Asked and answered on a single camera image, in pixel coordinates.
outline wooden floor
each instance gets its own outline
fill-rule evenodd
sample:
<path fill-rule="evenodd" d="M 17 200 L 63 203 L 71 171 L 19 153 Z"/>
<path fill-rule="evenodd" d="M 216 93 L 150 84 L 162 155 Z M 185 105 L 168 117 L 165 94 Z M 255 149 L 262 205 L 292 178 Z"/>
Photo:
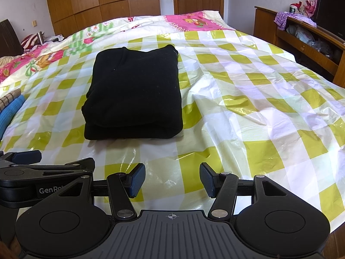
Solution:
<path fill-rule="evenodd" d="M 338 259 L 345 256 L 345 223 L 330 234 L 322 254 L 326 259 Z"/>

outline blue knit fabric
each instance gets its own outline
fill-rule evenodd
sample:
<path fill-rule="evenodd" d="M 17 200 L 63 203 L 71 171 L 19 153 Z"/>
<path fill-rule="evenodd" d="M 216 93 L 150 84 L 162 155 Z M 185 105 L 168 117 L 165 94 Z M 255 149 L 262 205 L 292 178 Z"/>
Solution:
<path fill-rule="evenodd" d="M 0 140 L 6 130 L 6 128 L 11 123 L 13 117 L 18 112 L 20 107 L 22 107 L 25 102 L 23 95 L 20 95 L 15 100 L 13 100 L 5 109 L 0 113 Z"/>

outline crosshair symbol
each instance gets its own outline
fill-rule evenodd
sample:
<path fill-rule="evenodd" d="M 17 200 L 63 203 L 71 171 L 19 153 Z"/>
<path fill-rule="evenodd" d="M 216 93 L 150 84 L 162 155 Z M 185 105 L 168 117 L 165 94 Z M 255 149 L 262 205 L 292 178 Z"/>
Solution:
<path fill-rule="evenodd" d="M 176 214 L 169 214 L 168 216 L 167 216 L 169 219 L 175 219 L 176 217 L 178 217 Z"/>

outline dark brown headboard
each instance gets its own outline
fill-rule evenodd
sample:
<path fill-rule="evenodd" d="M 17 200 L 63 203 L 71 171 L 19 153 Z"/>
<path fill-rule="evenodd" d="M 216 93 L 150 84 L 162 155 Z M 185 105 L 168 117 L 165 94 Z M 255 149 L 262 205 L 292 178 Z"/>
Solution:
<path fill-rule="evenodd" d="M 18 37 L 8 19 L 0 22 L 0 57 L 17 56 L 23 53 Z"/>

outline checkered tablecloth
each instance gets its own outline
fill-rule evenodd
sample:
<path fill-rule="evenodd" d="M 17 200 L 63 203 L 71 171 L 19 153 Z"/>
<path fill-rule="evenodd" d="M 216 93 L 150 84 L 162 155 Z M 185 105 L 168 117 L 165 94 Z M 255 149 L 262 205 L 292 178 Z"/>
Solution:
<path fill-rule="evenodd" d="M 183 131 L 168 140 L 85 140 L 81 107 L 97 53 L 122 46 L 149 51 L 167 44 L 179 51 Z M 138 210 L 207 211 L 212 200 L 199 179 L 201 162 L 240 178 L 265 174 L 320 209 L 334 230 L 345 221 L 345 90 L 292 60 L 238 31 L 104 41 L 32 77 L 0 85 L 1 93 L 21 88 L 27 98 L 1 150 L 38 149 L 42 164 L 93 157 L 95 179 L 129 172 L 142 162 L 146 180 L 134 199 Z M 108 210 L 107 201 L 97 203 Z"/>

